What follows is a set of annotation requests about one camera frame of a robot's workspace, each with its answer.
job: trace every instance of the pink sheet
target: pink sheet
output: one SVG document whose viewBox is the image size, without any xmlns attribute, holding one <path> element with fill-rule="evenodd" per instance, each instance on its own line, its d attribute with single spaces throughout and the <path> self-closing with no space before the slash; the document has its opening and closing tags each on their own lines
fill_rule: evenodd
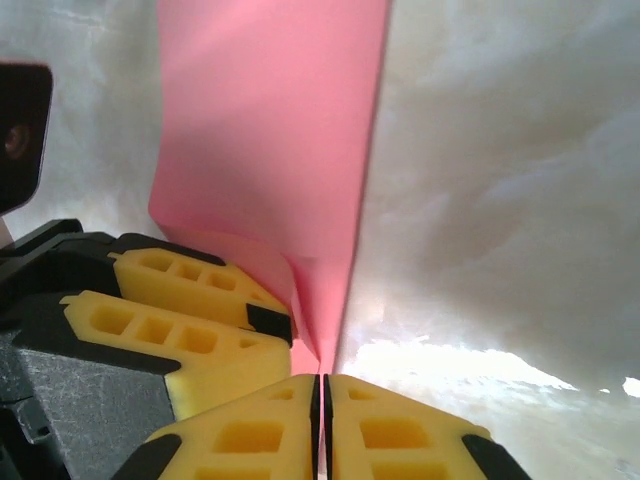
<svg viewBox="0 0 640 480">
<path fill-rule="evenodd" d="M 151 216 L 291 306 L 294 373 L 333 367 L 387 7 L 158 2 L 164 126 Z"/>
</svg>

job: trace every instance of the black camera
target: black camera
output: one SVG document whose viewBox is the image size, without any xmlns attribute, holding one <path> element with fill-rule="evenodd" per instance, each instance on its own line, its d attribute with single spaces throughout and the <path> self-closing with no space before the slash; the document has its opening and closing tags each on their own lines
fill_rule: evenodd
<svg viewBox="0 0 640 480">
<path fill-rule="evenodd" d="M 52 90 L 48 67 L 0 64 L 0 215 L 38 188 Z"/>
</svg>

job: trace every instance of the white fabric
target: white fabric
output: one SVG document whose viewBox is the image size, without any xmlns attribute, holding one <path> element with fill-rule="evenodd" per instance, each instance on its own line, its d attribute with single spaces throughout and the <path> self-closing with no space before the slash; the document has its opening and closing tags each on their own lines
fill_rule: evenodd
<svg viewBox="0 0 640 480">
<path fill-rule="evenodd" d="M 154 5 L 0 4 L 57 79 L 14 236 L 158 234 Z M 395 2 L 339 368 L 487 426 L 533 478 L 640 478 L 639 52 L 636 0 Z"/>
</svg>

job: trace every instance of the yellow foam pad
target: yellow foam pad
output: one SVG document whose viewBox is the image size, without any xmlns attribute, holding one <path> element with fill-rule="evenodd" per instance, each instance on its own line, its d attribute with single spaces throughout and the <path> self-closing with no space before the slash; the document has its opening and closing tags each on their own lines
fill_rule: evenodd
<svg viewBox="0 0 640 480">
<path fill-rule="evenodd" d="M 287 308 L 233 264 L 214 265 L 161 248 L 110 254 L 122 296 L 134 302 L 253 330 L 246 304 Z"/>
<path fill-rule="evenodd" d="M 165 376 L 178 420 L 291 372 L 289 346 L 280 338 L 91 291 L 61 303 L 80 340 L 179 361 L 182 368 Z"/>
<path fill-rule="evenodd" d="M 182 439 L 159 479 L 310 480 L 314 379 L 291 377 L 157 431 L 149 440 Z"/>
<path fill-rule="evenodd" d="M 485 480 L 462 436 L 486 429 L 347 375 L 329 384 L 334 480 Z"/>
</svg>

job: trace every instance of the camera lens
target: camera lens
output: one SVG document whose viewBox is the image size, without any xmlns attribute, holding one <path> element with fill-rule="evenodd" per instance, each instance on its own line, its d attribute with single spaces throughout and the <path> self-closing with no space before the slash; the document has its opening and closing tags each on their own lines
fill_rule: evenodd
<svg viewBox="0 0 640 480">
<path fill-rule="evenodd" d="M 29 127 L 16 125 L 4 138 L 4 151 L 11 160 L 18 160 L 29 146 Z"/>
</svg>

